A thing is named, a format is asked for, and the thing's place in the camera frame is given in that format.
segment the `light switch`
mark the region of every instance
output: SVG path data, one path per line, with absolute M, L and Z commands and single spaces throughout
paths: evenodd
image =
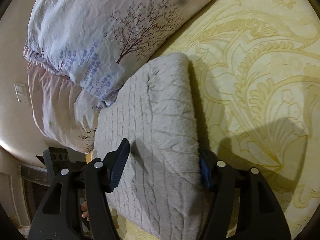
M 17 100 L 19 103 L 25 103 L 30 105 L 28 100 L 27 88 L 25 84 L 14 83 L 14 90 L 16 92 Z

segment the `hand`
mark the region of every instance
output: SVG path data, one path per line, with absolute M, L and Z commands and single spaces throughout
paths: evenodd
M 90 221 L 89 213 L 88 213 L 88 204 L 87 204 L 87 201 L 85 201 L 85 202 L 81 205 L 81 210 L 83 211 L 82 217 L 83 217 L 83 218 L 87 218 L 87 221 Z

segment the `metal rivet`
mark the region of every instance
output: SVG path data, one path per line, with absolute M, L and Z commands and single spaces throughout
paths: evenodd
M 67 175 L 68 173 L 69 173 L 68 169 L 63 169 L 63 170 L 60 171 L 61 175 Z
M 250 171 L 253 174 L 258 174 L 259 173 L 259 170 L 257 168 L 252 168 Z
M 93 165 L 96 169 L 98 168 L 101 168 L 103 166 L 103 163 L 102 162 L 96 162 L 94 165 Z
M 217 166 L 220 167 L 220 168 L 223 168 L 226 166 L 226 163 L 223 162 L 223 161 L 217 161 Z

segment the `finger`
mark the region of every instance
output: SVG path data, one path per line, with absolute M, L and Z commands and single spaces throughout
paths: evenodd
M 82 211 L 86 211 L 86 210 L 88 210 L 88 204 L 87 204 L 87 201 L 85 201 L 85 202 L 81 205 L 81 210 L 82 210 Z
M 86 217 L 88 217 L 88 216 L 89 216 L 89 214 L 88 214 L 87 211 L 85 211 L 85 212 L 82 213 L 82 217 L 83 217 L 83 218 L 86 218 Z

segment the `gray fuzzy cushion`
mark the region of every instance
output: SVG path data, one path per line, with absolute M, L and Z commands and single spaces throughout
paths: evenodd
M 188 59 L 174 53 L 140 68 L 103 109 L 95 134 L 95 157 L 131 144 L 110 205 L 163 240 L 195 240 L 209 209 L 201 191 L 196 120 Z

